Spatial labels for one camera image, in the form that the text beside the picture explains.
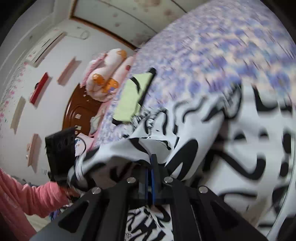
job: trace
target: wooden headboard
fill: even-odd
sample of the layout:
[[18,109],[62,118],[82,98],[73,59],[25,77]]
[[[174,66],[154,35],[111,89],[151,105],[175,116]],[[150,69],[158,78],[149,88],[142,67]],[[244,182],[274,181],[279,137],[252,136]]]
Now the wooden headboard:
[[77,132],[75,134],[83,133],[88,135],[90,119],[98,113],[102,103],[87,95],[85,87],[80,88],[77,85],[64,114],[63,129],[76,126]]

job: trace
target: floral bedsheet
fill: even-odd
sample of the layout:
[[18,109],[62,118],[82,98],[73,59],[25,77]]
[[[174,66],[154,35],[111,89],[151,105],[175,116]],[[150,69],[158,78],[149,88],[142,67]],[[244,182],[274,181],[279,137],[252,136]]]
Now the floral bedsheet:
[[[143,105],[147,109],[240,82],[288,92],[293,100],[295,56],[289,33],[260,0],[214,0],[153,37],[137,53],[128,78],[157,70]],[[112,124],[120,94],[106,111],[94,147],[131,132],[129,125]]]

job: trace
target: black device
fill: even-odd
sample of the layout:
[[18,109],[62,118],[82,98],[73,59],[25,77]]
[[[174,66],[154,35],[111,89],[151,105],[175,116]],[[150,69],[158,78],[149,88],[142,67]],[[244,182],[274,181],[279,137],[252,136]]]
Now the black device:
[[169,177],[156,155],[115,186],[92,188],[30,240],[123,241],[128,210],[150,204],[170,204],[174,241],[267,240],[207,187]]
[[75,163],[75,128],[67,128],[45,137],[50,180],[67,186],[69,169]]

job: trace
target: metal screw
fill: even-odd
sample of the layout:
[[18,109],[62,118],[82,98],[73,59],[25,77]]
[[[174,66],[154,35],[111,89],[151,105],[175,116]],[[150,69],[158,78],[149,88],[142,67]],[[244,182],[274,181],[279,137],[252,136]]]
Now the metal screw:
[[199,192],[200,193],[207,193],[207,191],[208,191],[208,188],[207,187],[205,187],[205,186],[201,186],[201,187],[199,187]]
[[165,183],[171,183],[174,179],[172,177],[165,177],[163,180]]
[[92,192],[93,194],[99,194],[99,193],[101,192],[101,189],[98,188],[98,187],[94,187],[94,188],[91,189],[91,192]]
[[126,181],[127,181],[128,183],[134,183],[134,182],[136,181],[136,179],[135,179],[134,177],[128,177],[128,178],[126,179]]

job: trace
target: pink fleece robe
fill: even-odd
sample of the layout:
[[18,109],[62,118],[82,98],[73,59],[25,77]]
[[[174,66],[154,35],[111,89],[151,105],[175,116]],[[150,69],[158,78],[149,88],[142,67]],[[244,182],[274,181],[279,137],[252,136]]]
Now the pink fleece robe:
[[36,233],[24,212],[44,218],[66,204],[66,192],[56,183],[22,185],[0,168],[0,212],[19,241],[27,241]]

